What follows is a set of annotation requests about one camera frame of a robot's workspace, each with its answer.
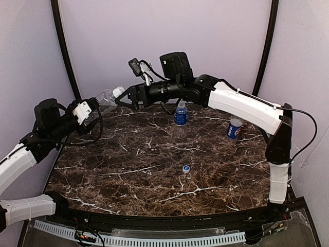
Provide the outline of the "clear unlabeled plastic bottle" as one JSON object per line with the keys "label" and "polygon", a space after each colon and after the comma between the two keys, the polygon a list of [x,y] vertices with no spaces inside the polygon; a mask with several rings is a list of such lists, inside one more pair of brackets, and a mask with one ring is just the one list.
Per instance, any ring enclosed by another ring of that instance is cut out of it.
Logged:
{"label": "clear unlabeled plastic bottle", "polygon": [[99,110],[102,116],[117,107],[111,89],[105,89],[96,98],[100,101]]}

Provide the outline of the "blue label water bottle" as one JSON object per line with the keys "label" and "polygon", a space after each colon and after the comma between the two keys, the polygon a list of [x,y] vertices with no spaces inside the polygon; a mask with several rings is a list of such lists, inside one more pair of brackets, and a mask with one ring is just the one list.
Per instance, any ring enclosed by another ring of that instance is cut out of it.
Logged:
{"label": "blue label water bottle", "polygon": [[174,113],[175,136],[184,138],[187,134],[188,109],[183,100],[181,100]]}

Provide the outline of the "white blue bottle cap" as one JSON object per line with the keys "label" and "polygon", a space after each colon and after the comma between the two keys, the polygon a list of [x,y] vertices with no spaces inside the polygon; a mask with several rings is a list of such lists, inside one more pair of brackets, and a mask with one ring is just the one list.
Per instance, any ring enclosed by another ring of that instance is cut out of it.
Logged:
{"label": "white blue bottle cap", "polygon": [[184,165],[184,166],[182,167],[182,171],[183,171],[183,173],[189,173],[189,172],[190,172],[190,166],[188,166],[188,165]]}

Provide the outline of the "white clear bottle cap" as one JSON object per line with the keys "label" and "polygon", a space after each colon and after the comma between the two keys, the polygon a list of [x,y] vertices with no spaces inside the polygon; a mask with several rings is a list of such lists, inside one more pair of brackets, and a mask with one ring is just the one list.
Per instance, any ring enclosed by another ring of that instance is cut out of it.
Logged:
{"label": "white clear bottle cap", "polygon": [[124,91],[125,89],[122,86],[118,86],[112,90],[112,95],[114,98],[118,98]]}

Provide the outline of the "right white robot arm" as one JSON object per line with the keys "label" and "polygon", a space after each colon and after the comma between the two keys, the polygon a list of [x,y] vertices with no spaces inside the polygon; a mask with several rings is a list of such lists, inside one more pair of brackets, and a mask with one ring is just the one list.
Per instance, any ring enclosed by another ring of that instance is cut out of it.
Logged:
{"label": "right white robot arm", "polygon": [[292,107],[268,102],[240,89],[224,79],[210,75],[193,76],[187,54],[172,52],[160,57],[164,76],[159,82],[146,79],[130,86],[115,100],[117,105],[138,110],[142,103],[182,99],[224,111],[246,120],[269,134],[265,157],[270,165],[271,204],[283,204],[288,190],[290,150],[293,127]]}

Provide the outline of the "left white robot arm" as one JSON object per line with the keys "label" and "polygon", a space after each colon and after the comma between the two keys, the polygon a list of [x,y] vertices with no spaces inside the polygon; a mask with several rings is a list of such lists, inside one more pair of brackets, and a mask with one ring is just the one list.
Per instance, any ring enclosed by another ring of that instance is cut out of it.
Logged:
{"label": "left white robot arm", "polygon": [[[35,123],[14,149],[1,160],[1,192],[4,192],[20,175],[40,163],[53,149],[65,145],[63,139],[73,132],[86,134],[97,124],[88,125],[93,111],[99,112],[99,101],[93,97],[72,102],[64,107],[56,99],[40,102],[35,108]],[[57,192],[19,200],[1,200],[1,230],[25,220],[40,216],[64,215],[68,201]]]}

